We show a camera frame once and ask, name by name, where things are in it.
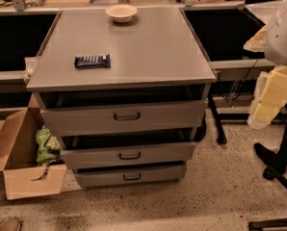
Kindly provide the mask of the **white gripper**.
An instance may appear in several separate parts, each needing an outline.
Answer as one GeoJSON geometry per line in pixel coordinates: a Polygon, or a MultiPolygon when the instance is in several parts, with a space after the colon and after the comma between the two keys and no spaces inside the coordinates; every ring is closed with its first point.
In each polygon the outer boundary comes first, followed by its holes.
{"type": "Polygon", "coordinates": [[[252,129],[267,127],[286,104],[287,66],[277,66],[271,72],[262,71],[250,104],[248,125],[252,129]]]}

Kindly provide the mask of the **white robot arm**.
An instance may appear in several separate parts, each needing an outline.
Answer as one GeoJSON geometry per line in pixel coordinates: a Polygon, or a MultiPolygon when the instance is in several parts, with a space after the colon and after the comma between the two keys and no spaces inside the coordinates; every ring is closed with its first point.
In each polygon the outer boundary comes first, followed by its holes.
{"type": "Polygon", "coordinates": [[[263,52],[265,58],[274,63],[271,72],[260,73],[249,108],[248,125],[263,129],[287,104],[287,0],[267,25],[244,44],[244,49],[263,52]]]}

